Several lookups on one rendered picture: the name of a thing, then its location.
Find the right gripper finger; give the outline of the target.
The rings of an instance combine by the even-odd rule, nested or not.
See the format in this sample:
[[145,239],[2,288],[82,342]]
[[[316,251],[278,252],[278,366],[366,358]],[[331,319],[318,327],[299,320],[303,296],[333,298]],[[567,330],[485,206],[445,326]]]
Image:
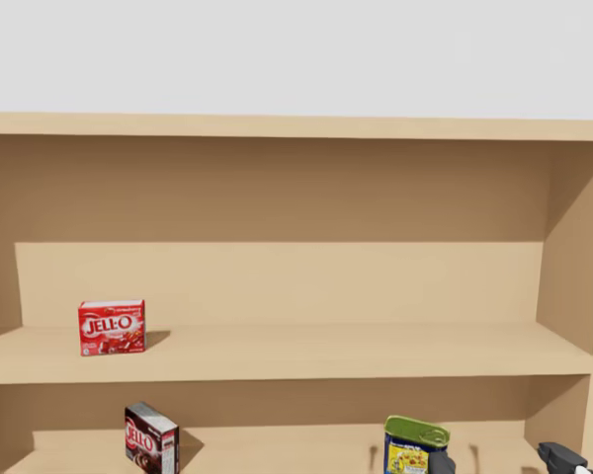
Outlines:
[[430,452],[428,474],[456,474],[456,463],[447,451]]
[[593,474],[588,461],[568,447],[556,442],[540,442],[538,455],[548,474]]

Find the pale wooden shelf unit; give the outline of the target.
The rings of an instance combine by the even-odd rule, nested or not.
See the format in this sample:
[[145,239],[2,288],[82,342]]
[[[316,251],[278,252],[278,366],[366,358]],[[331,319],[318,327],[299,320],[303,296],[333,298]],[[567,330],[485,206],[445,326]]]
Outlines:
[[141,474],[138,401],[181,474],[381,474],[394,414],[593,461],[593,120],[0,113],[0,474]]

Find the dark brown and white carton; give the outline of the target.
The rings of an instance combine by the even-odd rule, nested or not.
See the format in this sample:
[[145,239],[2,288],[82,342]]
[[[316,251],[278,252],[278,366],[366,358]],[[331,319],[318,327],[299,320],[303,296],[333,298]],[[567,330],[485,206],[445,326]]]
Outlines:
[[145,402],[125,407],[125,444],[145,474],[180,474],[180,428]]

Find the green and blue rectangular can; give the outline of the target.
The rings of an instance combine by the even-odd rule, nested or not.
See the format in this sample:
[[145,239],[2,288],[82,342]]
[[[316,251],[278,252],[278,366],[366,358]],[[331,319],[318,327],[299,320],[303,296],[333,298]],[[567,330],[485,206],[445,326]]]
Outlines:
[[430,454],[445,452],[451,436],[443,426],[397,415],[383,429],[383,474],[429,474]]

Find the red carton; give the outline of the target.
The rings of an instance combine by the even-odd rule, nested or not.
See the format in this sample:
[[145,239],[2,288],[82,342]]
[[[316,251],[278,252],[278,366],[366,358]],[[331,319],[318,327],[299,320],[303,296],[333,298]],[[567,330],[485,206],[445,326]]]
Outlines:
[[84,301],[78,308],[80,354],[143,353],[147,347],[143,299]]

